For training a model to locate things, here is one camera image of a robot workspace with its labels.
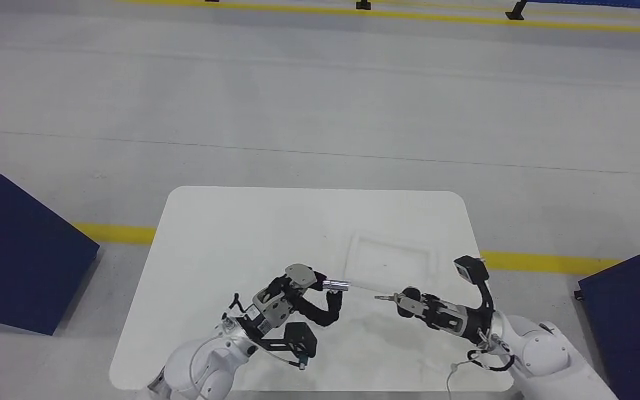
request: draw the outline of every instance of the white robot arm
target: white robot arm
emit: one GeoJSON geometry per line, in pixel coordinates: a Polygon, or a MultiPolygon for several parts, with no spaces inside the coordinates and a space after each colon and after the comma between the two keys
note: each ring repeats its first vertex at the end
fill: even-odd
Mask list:
{"type": "Polygon", "coordinates": [[[289,351],[297,361],[288,364],[305,369],[316,354],[317,340],[305,322],[285,326],[282,339],[265,339],[272,329],[285,324],[298,311],[321,326],[339,317],[344,281],[333,281],[303,264],[286,268],[285,275],[274,279],[254,297],[246,310],[235,295],[229,309],[237,306],[242,315],[222,315],[210,338],[193,340],[178,347],[169,356],[158,377],[138,393],[137,400],[164,400],[178,394],[186,400],[223,400],[233,386],[236,370],[249,361],[258,347],[268,352],[289,351]],[[329,309],[321,310],[303,298],[307,289],[328,290],[329,309]]]}
{"type": "Polygon", "coordinates": [[[464,256],[455,265],[460,276],[480,289],[479,308],[452,304],[414,287],[376,298],[393,301],[403,317],[416,317],[432,329],[469,340],[478,347],[467,355],[469,361],[493,371],[508,370],[527,400],[617,400],[555,325],[507,317],[494,309],[482,261],[464,256]],[[481,353],[497,355],[504,366],[484,366],[475,359],[481,353]]]}

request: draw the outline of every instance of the floor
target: floor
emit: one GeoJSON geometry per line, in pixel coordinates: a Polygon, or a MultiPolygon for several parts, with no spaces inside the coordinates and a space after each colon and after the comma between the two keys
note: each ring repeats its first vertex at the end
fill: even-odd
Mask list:
{"type": "MultiPolygon", "coordinates": [[[[18,3],[0,0],[0,172],[70,221],[155,226],[182,185],[451,190],[484,250],[638,252],[634,34],[18,3]]],[[[147,251],[103,244],[54,337],[0,328],[0,399],[135,396],[108,368],[147,251]]],[[[600,370],[579,278],[491,284],[600,370]]]]}

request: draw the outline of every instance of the white table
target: white table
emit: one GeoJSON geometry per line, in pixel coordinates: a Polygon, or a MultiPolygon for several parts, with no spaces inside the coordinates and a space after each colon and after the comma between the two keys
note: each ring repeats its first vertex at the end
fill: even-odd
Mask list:
{"type": "MultiPolygon", "coordinates": [[[[477,290],[452,263],[478,255],[464,202],[454,193],[181,187],[162,214],[111,364],[112,383],[146,386],[177,346],[209,335],[234,292],[248,304],[290,264],[341,278],[358,232],[428,244],[438,254],[432,278],[404,286],[479,304],[477,290]]],[[[310,323],[318,354],[306,371],[258,352],[238,371],[234,390],[446,390],[450,364],[464,360],[471,345],[399,317],[393,303],[374,301],[374,294],[352,288],[338,322],[328,328],[310,323]]],[[[326,308],[323,295],[308,297],[326,308]]],[[[452,389],[504,391],[511,384],[506,373],[465,366],[452,389]]]]}

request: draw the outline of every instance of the cylindrical object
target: cylindrical object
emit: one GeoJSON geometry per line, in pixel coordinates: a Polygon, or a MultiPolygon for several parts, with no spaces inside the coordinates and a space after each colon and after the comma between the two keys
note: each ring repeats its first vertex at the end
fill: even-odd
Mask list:
{"type": "Polygon", "coordinates": [[[325,279],[324,282],[322,282],[322,288],[325,290],[338,290],[340,292],[346,292],[347,290],[349,290],[349,282],[325,279]]]}

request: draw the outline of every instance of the yellow stripe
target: yellow stripe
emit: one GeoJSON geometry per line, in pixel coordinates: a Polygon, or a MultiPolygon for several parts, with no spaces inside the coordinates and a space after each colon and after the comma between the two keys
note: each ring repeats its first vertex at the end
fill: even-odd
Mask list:
{"type": "MultiPolygon", "coordinates": [[[[146,226],[74,224],[85,235],[97,242],[150,245],[156,229],[146,226]]],[[[504,253],[482,251],[487,267],[528,272],[551,272],[571,275],[592,275],[609,268],[620,260],[565,257],[544,254],[504,253]]]]}
{"type": "Polygon", "coordinates": [[[503,253],[482,251],[487,267],[514,271],[551,272],[571,275],[593,275],[620,260],[565,257],[546,254],[503,253]]]}
{"type": "Polygon", "coordinates": [[[640,26],[628,25],[600,25],[600,24],[582,24],[574,22],[555,22],[555,21],[510,21],[505,18],[485,18],[473,16],[453,16],[425,13],[410,13],[403,11],[364,11],[351,10],[329,7],[307,7],[307,6],[290,6],[278,4],[233,4],[233,3],[213,3],[204,0],[118,0],[128,3],[142,3],[166,6],[192,6],[192,7],[212,7],[223,9],[250,10],[250,11],[273,11],[287,13],[309,13],[309,14],[325,14],[325,15],[344,15],[344,16],[361,16],[361,17],[377,17],[377,18],[399,18],[413,19],[422,21],[439,21],[452,23],[468,23],[476,25],[501,25],[516,26],[527,28],[548,28],[548,29],[569,29],[569,30],[592,30],[601,32],[628,32],[639,33],[640,26]]]}
{"type": "Polygon", "coordinates": [[[80,232],[96,242],[151,244],[156,228],[145,226],[73,224],[80,232]]]}

